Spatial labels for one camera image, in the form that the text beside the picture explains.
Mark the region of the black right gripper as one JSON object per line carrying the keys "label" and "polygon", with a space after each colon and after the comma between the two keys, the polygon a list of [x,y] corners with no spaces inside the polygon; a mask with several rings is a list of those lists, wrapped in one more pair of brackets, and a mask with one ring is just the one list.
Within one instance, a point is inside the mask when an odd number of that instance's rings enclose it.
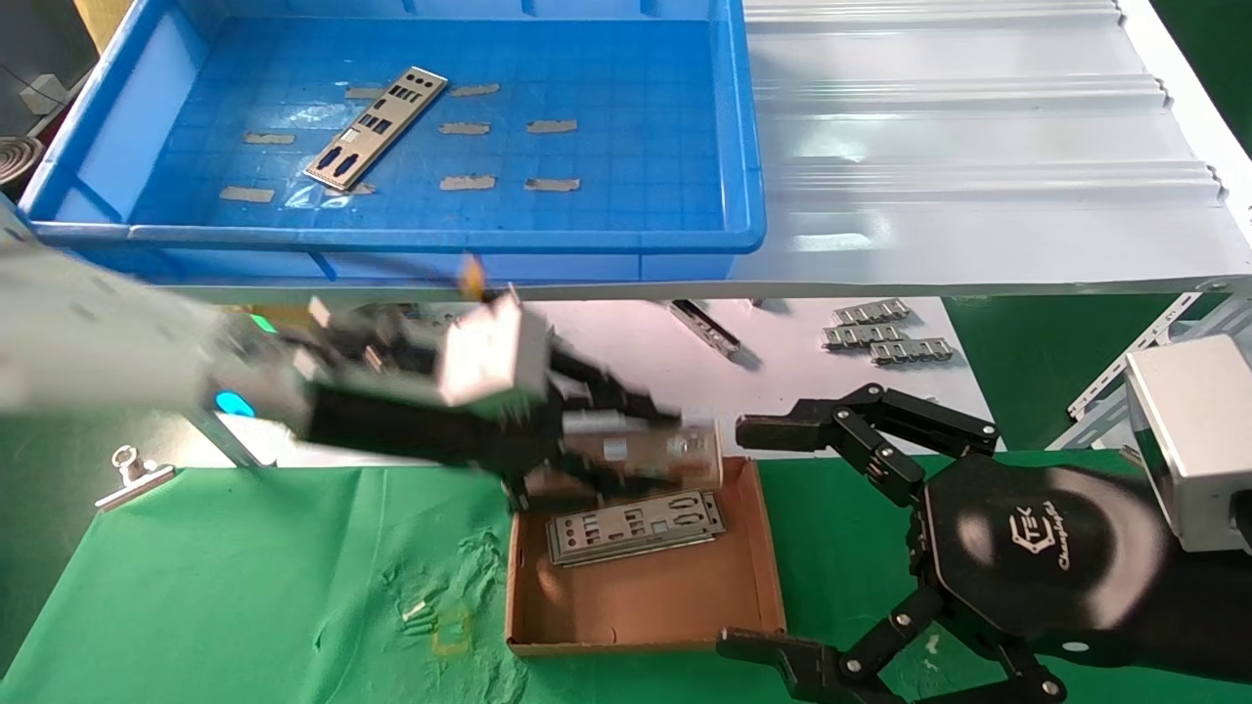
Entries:
{"label": "black right gripper", "polygon": [[[926,481],[895,438],[960,460]],[[879,674],[944,614],[970,649],[992,646],[1005,678],[930,703],[1065,701],[1064,681],[1033,651],[1249,681],[1249,556],[1184,551],[1144,479],[967,456],[997,452],[997,426],[875,383],[801,398],[781,416],[745,415],[735,441],[836,451],[891,504],[919,504],[920,571],[935,590],[916,589],[848,651],[735,628],[716,638],[720,656],[777,670],[794,700],[903,703]]]}

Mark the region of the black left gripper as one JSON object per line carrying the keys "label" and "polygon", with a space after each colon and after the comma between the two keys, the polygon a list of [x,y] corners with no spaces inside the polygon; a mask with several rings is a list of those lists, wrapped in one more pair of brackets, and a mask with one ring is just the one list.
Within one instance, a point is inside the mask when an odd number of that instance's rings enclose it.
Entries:
{"label": "black left gripper", "polygon": [[461,402],[394,398],[314,383],[309,388],[308,440],[362,452],[481,468],[502,481],[510,512],[598,509],[626,492],[617,468],[591,458],[557,458],[563,412],[613,412],[654,427],[676,427],[684,413],[654,405],[616,375],[563,348],[548,356],[551,375],[585,390],[567,396],[498,390]]}

